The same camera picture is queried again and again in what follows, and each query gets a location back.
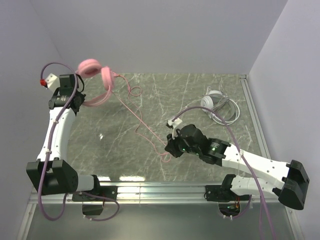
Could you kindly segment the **pink headset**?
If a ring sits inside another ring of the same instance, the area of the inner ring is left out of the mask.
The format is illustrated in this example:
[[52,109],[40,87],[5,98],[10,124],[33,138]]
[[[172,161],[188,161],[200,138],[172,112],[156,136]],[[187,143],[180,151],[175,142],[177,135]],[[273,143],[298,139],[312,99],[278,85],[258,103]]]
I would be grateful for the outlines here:
[[171,160],[171,156],[169,156],[169,153],[168,152],[163,152],[163,153],[160,153],[158,152],[157,148],[156,148],[156,145],[149,139],[147,138],[145,135],[143,134],[140,134],[138,132],[138,129],[140,128],[140,126],[144,126],[146,127],[146,129],[154,136],[156,137],[157,140],[159,140],[162,144],[164,144],[165,142],[143,121],[143,114],[140,110],[140,108],[135,104],[133,103],[132,105],[136,108],[137,110],[137,113],[135,113],[133,110],[131,110],[123,101],[120,97],[118,97],[118,95],[116,95],[114,93],[114,87],[115,87],[115,79],[116,78],[121,78],[125,81],[126,83],[126,86],[127,86],[127,99],[129,100],[130,103],[132,103],[132,100],[131,100],[131,97],[140,97],[143,93],[142,91],[142,88],[138,85],[134,86],[134,87],[131,87],[128,79],[121,75],[121,74],[117,74],[115,72],[113,72],[111,70],[110,67],[108,66],[102,66],[101,63],[96,60],[96,59],[93,59],[93,58],[89,58],[89,59],[86,59],[84,61],[82,61],[78,67],[77,67],[77,70],[76,70],[76,73],[81,77],[81,78],[84,78],[84,79],[90,79],[90,78],[93,78],[94,76],[100,74],[101,75],[101,80],[102,80],[102,83],[103,83],[103,87],[104,87],[104,90],[105,92],[102,93],[101,95],[97,96],[97,97],[94,97],[93,99],[91,100],[88,100],[88,101],[85,101],[84,102],[84,105],[86,107],[90,107],[90,108],[93,108],[93,107],[98,107],[102,104],[104,104],[105,102],[107,102],[107,100],[111,97],[111,95],[115,95],[115,97],[117,97],[117,99],[120,101],[120,103],[127,109],[129,110],[133,115],[134,117],[137,118],[137,120],[139,121],[139,124],[138,126],[136,127],[136,129],[134,130],[134,133],[142,138],[144,138],[146,141],[148,141],[155,153],[160,156],[160,160],[163,162],[163,163],[168,163],[170,162]]

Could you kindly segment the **white headset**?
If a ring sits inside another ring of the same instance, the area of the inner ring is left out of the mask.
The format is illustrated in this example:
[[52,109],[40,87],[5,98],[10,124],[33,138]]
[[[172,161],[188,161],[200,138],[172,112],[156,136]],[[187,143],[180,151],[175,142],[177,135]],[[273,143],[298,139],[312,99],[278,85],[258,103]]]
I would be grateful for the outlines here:
[[213,90],[210,86],[207,87],[206,93],[200,101],[200,106],[210,109],[217,114],[220,111],[230,113],[229,117],[224,116],[224,121],[228,125],[236,122],[241,115],[240,107],[233,99],[220,90]]

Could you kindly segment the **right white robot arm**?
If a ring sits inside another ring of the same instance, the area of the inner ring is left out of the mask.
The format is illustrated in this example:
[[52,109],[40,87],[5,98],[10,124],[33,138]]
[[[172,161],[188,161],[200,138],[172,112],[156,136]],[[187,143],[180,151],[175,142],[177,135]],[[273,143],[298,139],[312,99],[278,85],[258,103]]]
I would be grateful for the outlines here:
[[247,201],[262,195],[267,199],[276,198],[291,209],[304,209],[310,179],[301,162],[294,159],[291,162],[275,161],[237,149],[227,141],[206,137],[193,124],[181,129],[171,126],[170,129],[172,133],[167,135],[165,150],[173,157],[191,154],[209,165],[251,175],[227,174],[220,185],[206,185],[204,198],[207,201]]

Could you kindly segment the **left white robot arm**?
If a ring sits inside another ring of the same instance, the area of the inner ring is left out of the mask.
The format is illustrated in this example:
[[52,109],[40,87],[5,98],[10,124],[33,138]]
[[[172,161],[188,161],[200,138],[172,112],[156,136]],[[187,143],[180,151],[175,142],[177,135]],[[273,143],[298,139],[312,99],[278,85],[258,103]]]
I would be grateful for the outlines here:
[[36,161],[27,164],[26,173],[43,196],[92,191],[98,188],[98,177],[81,175],[67,163],[71,128],[85,95],[76,91],[63,110],[73,93],[76,78],[73,74],[64,74],[55,81],[59,81],[59,86],[48,102],[49,125],[44,144]]

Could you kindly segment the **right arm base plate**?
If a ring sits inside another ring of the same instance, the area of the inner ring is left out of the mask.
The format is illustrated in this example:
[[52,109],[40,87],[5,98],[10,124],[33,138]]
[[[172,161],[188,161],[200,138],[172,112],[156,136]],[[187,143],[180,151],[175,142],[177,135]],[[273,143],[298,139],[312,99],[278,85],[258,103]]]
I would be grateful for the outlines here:
[[248,201],[250,199],[250,195],[237,195],[231,191],[230,187],[222,187],[222,185],[206,185],[204,198],[208,202],[228,203],[236,200]]

